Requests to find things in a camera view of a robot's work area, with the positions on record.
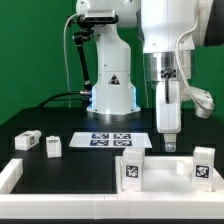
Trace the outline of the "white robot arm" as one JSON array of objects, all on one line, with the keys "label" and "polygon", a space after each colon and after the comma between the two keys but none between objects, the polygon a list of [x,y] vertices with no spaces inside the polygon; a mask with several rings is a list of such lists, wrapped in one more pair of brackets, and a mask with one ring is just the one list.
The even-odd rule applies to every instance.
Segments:
[{"label": "white robot arm", "polygon": [[97,50],[97,81],[87,112],[97,118],[126,117],[140,111],[130,80],[131,47],[118,33],[134,28],[142,71],[155,89],[156,129],[165,150],[174,152],[181,131],[181,104],[193,101],[196,115],[208,118],[209,92],[189,84],[195,48],[206,42],[216,0],[77,0],[82,39]]}]

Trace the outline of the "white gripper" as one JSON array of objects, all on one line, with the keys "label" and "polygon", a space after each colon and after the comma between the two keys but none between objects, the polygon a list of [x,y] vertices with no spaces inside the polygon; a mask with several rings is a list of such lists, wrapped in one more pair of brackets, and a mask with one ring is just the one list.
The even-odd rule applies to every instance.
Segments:
[{"label": "white gripper", "polygon": [[170,81],[169,90],[165,83],[159,82],[156,87],[156,123],[159,133],[163,133],[165,150],[176,151],[176,133],[181,129],[180,83]]}]

